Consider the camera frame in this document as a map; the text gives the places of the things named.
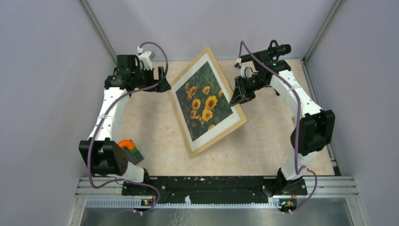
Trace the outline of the wooden picture frame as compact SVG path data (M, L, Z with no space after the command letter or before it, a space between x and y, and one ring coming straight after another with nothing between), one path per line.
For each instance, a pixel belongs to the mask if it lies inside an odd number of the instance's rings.
M210 46L171 82L169 96L184 145L193 159L248 120Z

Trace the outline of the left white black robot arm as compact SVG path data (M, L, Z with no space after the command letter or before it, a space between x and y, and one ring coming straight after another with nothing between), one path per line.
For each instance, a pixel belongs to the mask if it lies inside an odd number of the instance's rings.
M152 51L117 56L113 74L104 81L103 103L95 126L78 146L90 176L110 176L133 182L133 189L142 195L150 191L151 182L145 178L146 170L131 162L126 147L118 144L117 135L132 94L171 89L166 80L166 67L158 67L158 77L154 77L154 57Z

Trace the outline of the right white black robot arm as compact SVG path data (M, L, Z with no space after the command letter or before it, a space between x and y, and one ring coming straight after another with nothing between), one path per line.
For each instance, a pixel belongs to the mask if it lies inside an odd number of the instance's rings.
M290 136L294 151L279 168L275 185L280 193L288 194L299 187L303 171L317 152L331 142L335 114L312 100L286 61L278 60L278 55L269 55L261 62L261 56L257 52L238 57L235 67L240 69L240 75L235 78L230 106L249 102L256 91L271 87L291 110L295 119Z

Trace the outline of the black mini tripod stand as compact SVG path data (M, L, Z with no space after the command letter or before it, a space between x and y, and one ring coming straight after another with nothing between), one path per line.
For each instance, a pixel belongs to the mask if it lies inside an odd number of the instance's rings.
M271 61L277 61L279 59L279 54L277 53L279 45L276 40L272 40L268 47L268 50L271 53Z

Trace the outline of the black microphone orange tip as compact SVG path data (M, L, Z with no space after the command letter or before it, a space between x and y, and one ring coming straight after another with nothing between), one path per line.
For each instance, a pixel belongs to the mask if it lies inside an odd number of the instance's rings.
M239 53L241 53L243 46L244 45L241 44ZM289 44L279 45L279 47L277 49L277 53L279 54L279 56L289 54L290 52L291 52L291 46ZM252 54L261 62L270 62L271 61L271 53L268 49L257 51L257 52L252 52ZM254 60L254 58L249 53L246 55L241 55L239 57L242 59L242 63Z

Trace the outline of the orange curved toy block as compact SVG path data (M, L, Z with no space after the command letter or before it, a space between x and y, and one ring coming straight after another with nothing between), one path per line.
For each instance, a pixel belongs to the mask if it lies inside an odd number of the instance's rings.
M121 140L120 142L118 142L118 145L120 148L126 148L129 151L133 151L136 148L135 143L130 139Z

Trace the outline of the green lego brick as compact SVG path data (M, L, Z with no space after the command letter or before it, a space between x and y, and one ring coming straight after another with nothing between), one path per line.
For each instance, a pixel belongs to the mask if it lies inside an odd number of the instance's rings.
M137 154L140 154L140 152L138 151L137 147L134 147L133 149L130 150L130 154L137 155Z

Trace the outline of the grey lego baseplate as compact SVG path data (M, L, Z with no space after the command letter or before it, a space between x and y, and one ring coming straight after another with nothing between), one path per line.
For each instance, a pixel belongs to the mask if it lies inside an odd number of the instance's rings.
M130 151L127 150L126 148L124 148L123 151L127 154L128 161L134 165L137 165L138 163L144 160L144 157L141 153L137 155L131 155Z

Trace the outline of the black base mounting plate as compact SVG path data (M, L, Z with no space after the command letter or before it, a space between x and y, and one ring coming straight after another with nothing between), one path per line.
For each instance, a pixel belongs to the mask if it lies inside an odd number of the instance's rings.
M147 196L158 204L250 204L267 203L273 196L307 195L304 179L284 182L267 176L153 176L147 186L123 184L123 196Z

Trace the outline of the aluminium front rail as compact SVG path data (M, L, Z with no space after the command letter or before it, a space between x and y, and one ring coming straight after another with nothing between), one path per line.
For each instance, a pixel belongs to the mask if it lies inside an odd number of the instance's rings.
M93 188L87 178L81 178L76 190L76 197L86 198L87 205L93 207L127 207L147 209L151 206L156 208L281 208L290 205L290 201L298 202L309 196L321 199L350 198L358 196L359 192L352 177L321 176L303 177L307 188L307 195L289 198L287 196L273 196L267 203L250 204L192 204L186 200L182 204L161 204L159 198L150 199L147 196L123 196L122 187L124 182L109 183L108 178L96 177L94 182L104 184L104 187Z

